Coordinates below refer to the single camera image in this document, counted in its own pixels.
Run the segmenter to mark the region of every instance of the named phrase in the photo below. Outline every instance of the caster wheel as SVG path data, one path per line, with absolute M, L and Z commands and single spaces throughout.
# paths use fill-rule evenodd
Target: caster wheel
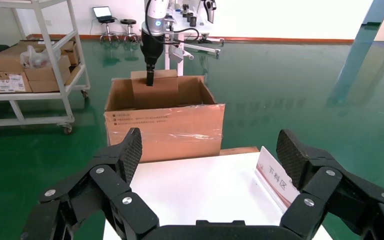
M 81 94 L 83 95 L 83 98 L 84 98 L 84 99 L 88 99 L 88 98 L 89 98 L 89 94 L 88 94 L 87 91 L 85 91 L 85 90 L 81 90 L 80 92 L 81 92 Z
M 71 126 L 70 127 L 64 126 L 63 129 L 64 129 L 65 135 L 70 135 L 73 133 L 73 128 Z

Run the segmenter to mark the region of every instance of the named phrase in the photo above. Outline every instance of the cable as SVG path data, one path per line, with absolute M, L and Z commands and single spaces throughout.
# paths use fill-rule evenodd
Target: cable
M 150 8 L 151 1 L 152 0 L 148 1 L 148 3 L 146 4 L 146 8 L 145 8 L 145 26 L 146 26 L 146 30 L 149 32 L 149 35 L 151 35 L 151 37 L 154 39 L 154 41 L 156 41 L 157 43 L 160 43 L 160 44 L 164 44 L 164 45 L 178 45 L 179 43 L 192 43 L 192 42 L 198 40 L 198 38 L 200 36 L 200 32 L 197 29 L 192 28 L 192 27 L 185 28 L 185 29 L 180 30 L 180 31 L 173 31 L 174 33 L 181 33 L 181 32 L 185 32 L 187 30 L 194 30 L 194 31 L 196 31 L 198 33 L 198 35 L 197 35 L 197 37 L 195 39 L 193 39 L 191 41 L 182 41 L 182 40 L 174 39 L 174 41 L 176 41 L 176 42 L 165 42 L 165 41 L 158 40 L 154 35 L 152 35 L 152 32 L 151 32 L 150 27 L 148 25 L 148 10 Z
M 198 38 L 200 38 L 200 32 L 199 32 L 197 29 L 193 28 L 193 27 L 189 27 L 189 28 L 185 28 L 185 29 L 180 30 L 180 31 L 173 31 L 173 32 L 176 33 L 176 34 L 178 34 L 178 33 L 181 33 L 181 32 L 185 32 L 185 31 L 187 31 L 187 30 L 193 30 L 193 31 L 195 31 L 195 32 L 197 33 L 195 39 L 192 39 L 192 40 L 184 40 L 184 41 L 174 39 L 174 41 L 179 42 L 179 43 L 193 43 L 193 42 L 195 42 L 196 40 L 198 40 Z
M 98 20 L 97 18 L 95 19 L 92 19 L 92 21 L 90 22 L 90 31 L 89 31 L 89 35 L 92 35 L 92 27 L 94 26 L 94 21 L 95 20 Z

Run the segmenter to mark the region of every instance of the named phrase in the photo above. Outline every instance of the white wall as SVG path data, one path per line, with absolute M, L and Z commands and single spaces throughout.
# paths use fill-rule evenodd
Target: white wall
M 137 20 L 139 28 L 145 19 L 143 0 L 72 0 L 80 34 L 89 34 L 94 19 L 92 7 L 109 6 L 119 19 Z M 217 37 L 290 38 L 290 39 L 354 39 L 373 0 L 218 0 L 215 12 Z M 26 35 L 39 34 L 32 10 L 25 14 Z M 67 34 L 72 30 L 65 2 L 43 10 L 50 34 Z M 119 23 L 111 24 L 114 32 L 123 32 Z M 94 21 L 92 34 L 104 30 Z
M 0 7 L 0 44 L 14 45 L 22 39 L 11 8 Z

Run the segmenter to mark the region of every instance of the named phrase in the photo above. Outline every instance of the green epoxy floor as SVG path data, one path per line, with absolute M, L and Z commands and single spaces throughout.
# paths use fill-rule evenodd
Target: green epoxy floor
M 66 136 L 54 125 L 0 127 L 0 240 L 17 239 L 37 195 L 106 146 L 103 112 L 111 78 L 145 67 L 140 49 L 120 46 L 111 54 L 97 41 L 82 44 L 92 88 L 89 102 L 79 92 L 69 97 L 74 133 Z M 163 66 L 161 58 L 157 69 Z M 223 149 L 265 146 L 275 155 L 278 133 L 288 128 L 384 187 L 384 44 L 227 43 L 218 60 L 196 53 L 184 73 L 208 73 L 206 84 L 226 103 Z M 21 101 L 20 107 L 27 116 L 64 114 L 57 100 Z M 14 117 L 8 103 L 0 102 L 2 116 Z M 335 216 L 324 226 L 335 240 L 359 239 Z M 97 214 L 75 237 L 100 240 L 103 228 Z

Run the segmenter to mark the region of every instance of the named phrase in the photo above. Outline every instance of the white stand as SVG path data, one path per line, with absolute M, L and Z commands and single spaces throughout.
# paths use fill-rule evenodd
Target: white stand
M 45 18 L 42 13 L 43 8 L 50 7 L 55 4 L 67 2 L 68 11 L 70 14 L 71 24 L 73 31 L 64 36 L 57 43 L 52 45 L 51 39 L 46 27 Z M 83 55 L 82 44 L 80 42 L 79 31 L 76 24 L 72 0 L 0 0 L 0 8 L 13 8 L 13 9 L 33 9 L 36 14 L 37 22 L 39 24 L 40 32 L 42 33 L 45 42 L 46 50 L 49 53 L 50 62 L 52 64 L 53 72 L 56 77 L 59 92 L 45 92 L 45 93 L 1 93 L 0 101 L 9 101 L 16 118 L 13 119 L 0 119 L 0 126 L 15 126 L 15 125 L 32 125 L 32 124 L 58 124 L 64 127 L 66 133 L 70 133 L 72 126 L 70 123 L 74 122 L 73 112 L 70 106 L 68 95 L 72 90 L 81 90 L 83 97 L 87 98 L 88 93 L 85 90 L 91 88 L 89 81 L 88 71 L 86 69 L 85 57 Z M 61 71 L 58 66 L 58 61 L 55 57 L 55 52 L 75 37 L 77 52 L 80 56 L 80 71 L 76 74 L 70 85 L 64 86 L 61 77 Z M 76 85 L 80 76 L 85 73 L 86 85 Z M 49 117 L 29 117 L 25 118 L 20 111 L 17 104 L 18 100 L 45 100 L 45 99 L 61 99 L 64 103 L 67 116 L 49 116 Z

